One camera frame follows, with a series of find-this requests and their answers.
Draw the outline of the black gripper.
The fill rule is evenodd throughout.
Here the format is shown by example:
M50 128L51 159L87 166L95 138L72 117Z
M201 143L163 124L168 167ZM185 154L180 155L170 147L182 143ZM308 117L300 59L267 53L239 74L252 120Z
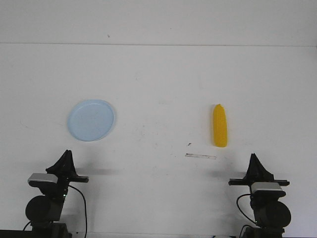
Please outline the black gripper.
M259 161L255 153L251 154L247 172L242 178L230 178L229 186L247 186L251 199L278 200L286 195L282 187L290 185L288 180L275 180L274 175L268 172Z
M89 181L88 176L77 175L71 150L66 150L54 165L46 168L46 172L58 178L57 184L39 187L41 193L50 198L64 198L71 182L88 183Z

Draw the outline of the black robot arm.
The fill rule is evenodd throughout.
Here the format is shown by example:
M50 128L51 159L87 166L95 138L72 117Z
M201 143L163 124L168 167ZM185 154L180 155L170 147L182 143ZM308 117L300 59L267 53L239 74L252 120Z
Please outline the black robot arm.
M80 193L84 201L85 234L87 236L87 203L84 194L71 185L72 182L88 183L88 176L77 175L71 150L66 150L57 162L46 169L45 173L33 173L28 178L31 187L38 188L41 195L32 198L25 215L32 229L1 230L2 238L71 238L65 223L60 222L64 202L69 188Z
M285 227L291 222L291 212L279 199L286 195L282 187L290 184L288 180L275 179L274 175L264 168L256 154L252 153L245 176L231 178L228 184L249 187L249 193L237 197L236 206L241 214L254 225L243 225L238 237L283 237ZM243 197L249 197L254 219L248 217L241 209L239 201Z

